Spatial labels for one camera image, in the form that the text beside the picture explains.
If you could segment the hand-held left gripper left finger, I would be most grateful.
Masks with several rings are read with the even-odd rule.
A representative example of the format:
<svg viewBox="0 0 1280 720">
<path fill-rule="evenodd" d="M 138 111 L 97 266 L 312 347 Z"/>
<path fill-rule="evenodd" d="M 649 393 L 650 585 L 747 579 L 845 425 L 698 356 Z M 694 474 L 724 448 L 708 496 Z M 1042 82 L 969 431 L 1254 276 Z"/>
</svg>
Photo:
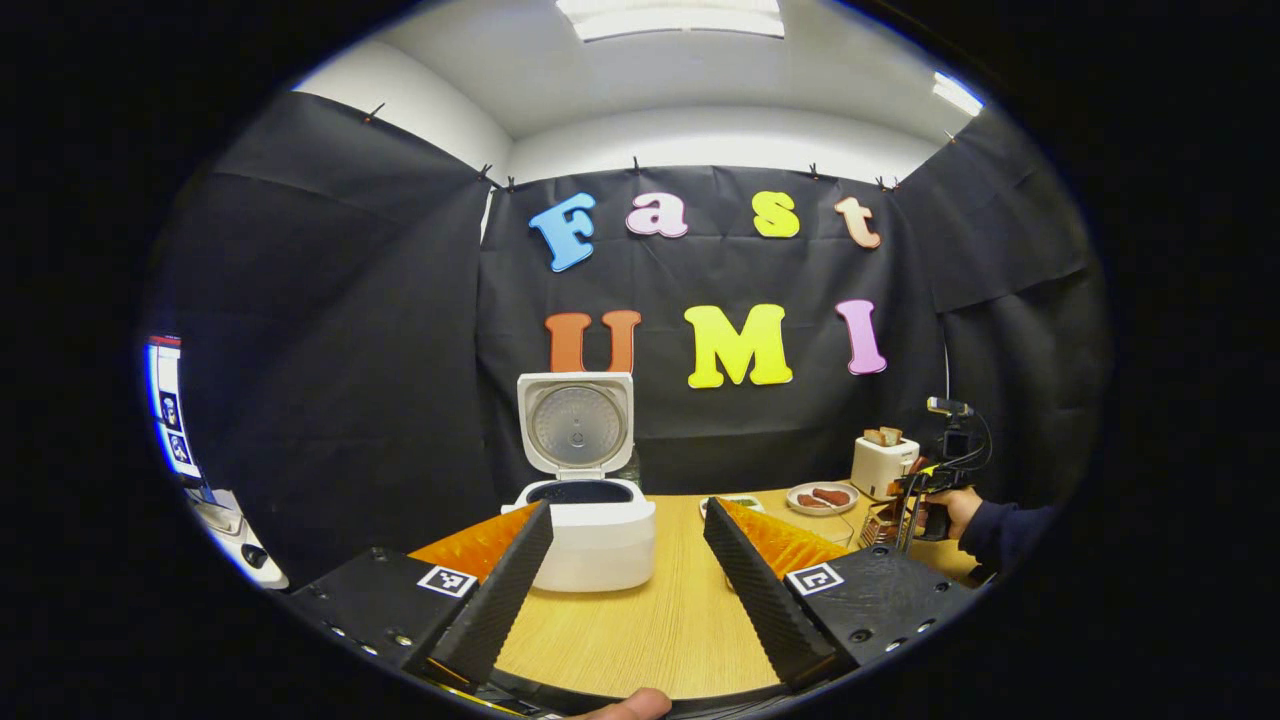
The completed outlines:
<svg viewBox="0 0 1280 720">
<path fill-rule="evenodd" d="M 538 501 L 416 555 L 366 550 L 291 593 L 291 611 L 383 667 L 476 691 L 553 539 L 550 507 Z"/>
</svg>

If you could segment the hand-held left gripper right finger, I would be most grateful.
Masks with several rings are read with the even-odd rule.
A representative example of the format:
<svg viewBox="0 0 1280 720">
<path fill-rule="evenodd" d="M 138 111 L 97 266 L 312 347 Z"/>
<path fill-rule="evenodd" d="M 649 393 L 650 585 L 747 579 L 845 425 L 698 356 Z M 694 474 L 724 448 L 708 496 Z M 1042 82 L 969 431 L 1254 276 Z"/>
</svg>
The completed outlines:
<svg viewBox="0 0 1280 720">
<path fill-rule="evenodd" d="M 833 556 L 810 532 L 724 498 L 708 500 L 703 537 L 794 693 L 900 656 L 977 600 L 892 544 Z"/>
</svg>

